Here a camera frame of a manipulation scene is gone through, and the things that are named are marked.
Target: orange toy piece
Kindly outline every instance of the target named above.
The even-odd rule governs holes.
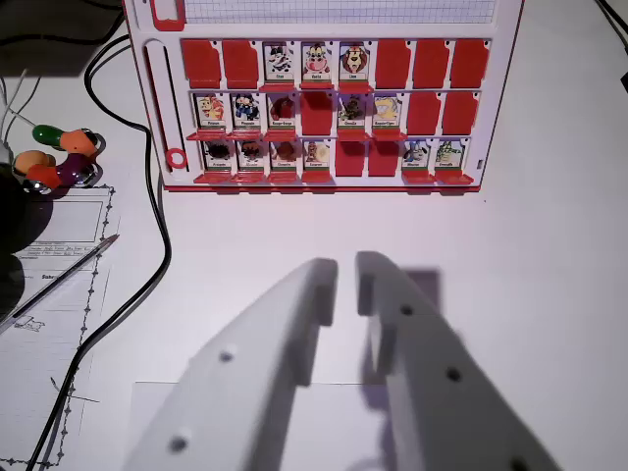
[[[27,150],[16,157],[13,166],[18,173],[26,175],[28,170],[34,165],[54,167],[56,164],[54,157],[40,150]]]
[[[26,179],[32,182],[41,182],[54,189],[61,185],[61,179],[57,175],[55,167],[46,167],[45,165],[33,165],[26,173]]]
[[[96,153],[96,146],[89,140],[89,137],[83,130],[64,132],[61,134],[59,144],[64,150],[70,153],[82,154],[85,157],[91,157]]]

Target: white grid paper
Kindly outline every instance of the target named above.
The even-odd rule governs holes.
[[[185,0],[185,17],[190,24],[477,24],[493,20],[496,1]]]

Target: purple toy piece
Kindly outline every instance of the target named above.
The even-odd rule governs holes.
[[[63,186],[85,186],[95,174],[92,160],[82,154],[68,154],[68,158],[57,166]]]

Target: black cable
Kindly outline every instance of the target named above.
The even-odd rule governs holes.
[[[615,12],[613,10],[613,8],[608,5],[608,2],[606,0],[596,0],[597,2],[600,3],[600,5],[602,5],[602,7],[608,12],[609,15],[612,16],[612,18],[617,22],[618,25],[621,26],[621,28],[626,32],[626,34],[628,34],[628,24],[624,21],[623,18],[621,18],[617,12]]]
[[[104,3],[94,2],[93,0],[80,0],[92,7],[102,8],[103,10],[122,10],[122,5],[105,5]]]
[[[4,77],[0,76],[0,94],[2,94],[2,102],[7,102],[7,84],[4,82]]]
[[[98,54],[91,60],[87,68],[85,69],[83,80],[85,84],[85,89],[87,90],[87,94],[94,101],[94,103],[107,115],[111,116],[113,119],[119,121],[123,125],[126,125],[134,130],[142,131],[146,137],[146,145],[144,149],[144,177],[146,179],[146,189],[148,190],[148,198],[150,199],[150,206],[153,210],[153,214],[155,215],[155,220],[157,221],[157,226],[159,227],[159,233],[164,241],[164,259],[162,260],[157,271],[150,277],[150,279],[133,295],[131,296],[109,319],[107,319],[98,329],[96,329],[86,340],[82,343],[77,350],[77,353],[72,359],[70,363],[70,367],[68,368],[68,372],[66,373],[66,378],[63,381],[63,385],[59,388],[59,394],[57,395],[57,399],[55,400],[55,404],[50,412],[50,416],[48,417],[48,421],[44,426],[43,431],[41,432],[41,436],[39,437],[39,441],[35,447],[34,452],[32,453],[32,457],[28,462],[28,466],[26,467],[26,471],[32,471],[37,463],[37,458],[39,454],[43,450],[44,445],[46,444],[46,440],[48,439],[48,435],[50,434],[50,430],[52,429],[53,424],[57,418],[57,415],[61,412],[66,397],[70,392],[70,385],[72,384],[72,380],[77,372],[80,361],[83,357],[91,350],[93,346],[95,346],[101,338],[107,335],[107,333],[115,329],[119,324],[116,324],[117,321],[121,319],[123,315],[127,312],[127,310],[132,307],[141,297],[143,297],[151,288],[155,287],[157,283],[161,280],[161,278],[168,270],[168,266],[170,265],[170,260],[172,258],[172,246],[170,244],[170,237],[168,235],[168,229],[166,228],[166,222],[164,221],[163,216],[161,215],[159,208],[157,206],[157,202],[155,200],[155,195],[153,194],[152,187],[152,179],[150,177],[150,152],[152,148],[152,138],[150,129],[144,125],[134,123],[132,121],[126,120],[125,118],[117,115],[109,108],[107,108],[100,99],[95,95],[92,87],[91,87],[91,72],[92,69],[96,66],[96,63],[114,46],[120,44],[123,41],[129,40],[129,35],[125,34],[117,39],[114,39],[105,47],[103,47]]]
[[[602,14],[604,15],[604,17],[606,18],[606,20],[610,24],[610,27],[612,27],[614,29],[614,31],[617,33],[617,35],[619,36],[619,40],[621,40],[621,42],[624,45],[624,48],[626,49],[626,53],[628,53],[628,39],[626,39],[626,36],[624,36],[624,34],[621,32],[621,30],[619,29],[617,24],[612,20],[612,17],[610,16],[610,12],[604,7],[604,5],[602,4],[601,0],[595,0],[595,2],[600,7],[600,10],[602,10]]]
[[[4,39],[0,39],[0,47],[6,46],[7,44],[13,44],[14,42],[27,41],[31,39],[46,39],[48,41],[66,42],[68,44],[80,44],[83,46],[100,46],[111,39],[111,36],[114,35],[124,20],[125,14],[121,12],[118,14],[107,33],[98,39],[75,39],[73,37],[57,36],[55,34],[18,34],[16,36],[9,36]]]

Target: white table surface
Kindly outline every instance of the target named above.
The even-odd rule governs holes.
[[[628,18],[628,4],[611,3]],[[132,384],[176,381],[202,344],[312,257],[340,263],[336,319],[322,333],[314,381],[359,382],[366,323],[356,314],[353,258],[369,249],[439,273],[443,314],[561,466],[624,470],[628,94],[619,79],[627,71],[593,0],[529,0],[480,193],[165,193],[172,265],[94,349],[87,396],[100,402],[85,405],[76,469],[120,469]],[[129,51],[94,88],[146,123]],[[25,115],[107,139],[103,182],[125,206],[108,252],[110,314],[163,253],[144,190],[143,136],[101,113],[82,78],[44,78]],[[10,142],[36,147],[19,123]]]

